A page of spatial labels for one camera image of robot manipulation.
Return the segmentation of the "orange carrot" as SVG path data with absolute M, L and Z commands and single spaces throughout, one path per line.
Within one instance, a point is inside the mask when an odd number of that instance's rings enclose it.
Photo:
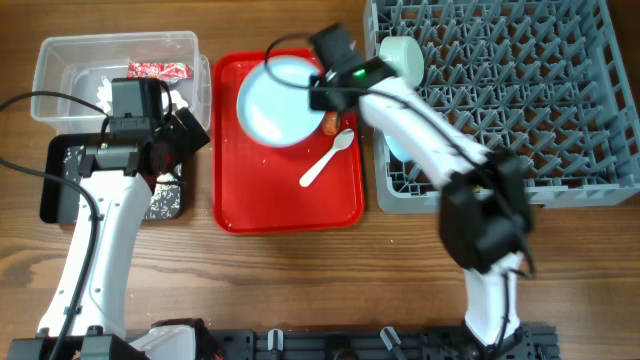
M 339 132 L 340 116 L 337 112 L 326 112 L 321 122 L 321 130 L 325 135 L 333 136 Z

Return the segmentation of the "white plastic spoon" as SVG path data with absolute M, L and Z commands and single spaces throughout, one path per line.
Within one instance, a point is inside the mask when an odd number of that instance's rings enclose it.
M 299 185 L 303 188 L 309 187 L 333 156 L 338 152 L 347 149 L 352 144 L 354 138 L 355 132 L 353 129 L 345 129 L 337 134 L 331 148 L 299 179 Z

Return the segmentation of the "light blue plate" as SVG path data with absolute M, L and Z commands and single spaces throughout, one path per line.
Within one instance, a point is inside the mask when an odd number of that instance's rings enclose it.
M 318 68 L 301 57 L 276 56 L 251 69 L 238 92 L 237 118 L 247 136 L 272 148 L 296 145 L 320 126 L 324 113 L 310 109 L 308 92 L 284 86 L 274 81 L 270 73 L 306 86 Z

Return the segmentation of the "white rice grains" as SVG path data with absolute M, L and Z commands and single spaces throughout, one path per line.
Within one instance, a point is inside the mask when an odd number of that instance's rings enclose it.
M 82 150 L 82 146 L 71 146 L 63 152 L 61 177 L 76 184 L 79 184 L 81 180 L 78 165 Z M 182 193 L 183 188 L 172 173 L 159 176 L 144 220 L 155 221 L 178 217 L 182 209 Z M 60 187 L 56 215 L 58 224 L 71 225 L 76 222 L 79 200 L 80 194 L 78 192 L 64 185 Z

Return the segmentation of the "green bowl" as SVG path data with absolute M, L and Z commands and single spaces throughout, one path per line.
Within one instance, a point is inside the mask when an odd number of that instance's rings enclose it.
M 418 42 L 410 36 L 389 36 L 382 40 L 379 57 L 391 66 L 399 77 L 417 87 L 424 76 L 424 57 Z

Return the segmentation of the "light blue small bowl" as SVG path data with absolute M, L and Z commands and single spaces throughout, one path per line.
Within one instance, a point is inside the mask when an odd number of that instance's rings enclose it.
M 410 162 L 411 156 L 405 151 L 405 149 L 396 142 L 391 136 L 384 135 L 385 143 L 390 153 L 401 162 Z

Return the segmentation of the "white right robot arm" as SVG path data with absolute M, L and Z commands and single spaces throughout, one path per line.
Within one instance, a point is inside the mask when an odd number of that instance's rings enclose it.
M 456 129 L 390 64 L 361 57 L 344 26 L 333 24 L 309 42 L 323 68 L 310 83 L 312 105 L 357 109 L 371 127 L 399 142 L 426 174 L 440 193 L 441 241 L 464 271 L 464 326 L 484 357 L 506 353 L 522 337 L 515 309 L 520 265 L 533 263 L 520 159 Z

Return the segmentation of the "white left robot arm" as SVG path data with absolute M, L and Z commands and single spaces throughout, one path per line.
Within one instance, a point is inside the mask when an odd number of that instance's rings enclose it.
M 157 179 L 210 138 L 187 108 L 174 110 L 156 78 L 118 78 L 112 111 L 84 147 L 79 182 L 41 173 L 76 191 L 75 230 L 56 293 L 32 338 L 11 359 L 212 359 L 217 344 L 200 319 L 165 320 L 126 339 L 124 305 L 134 243 Z

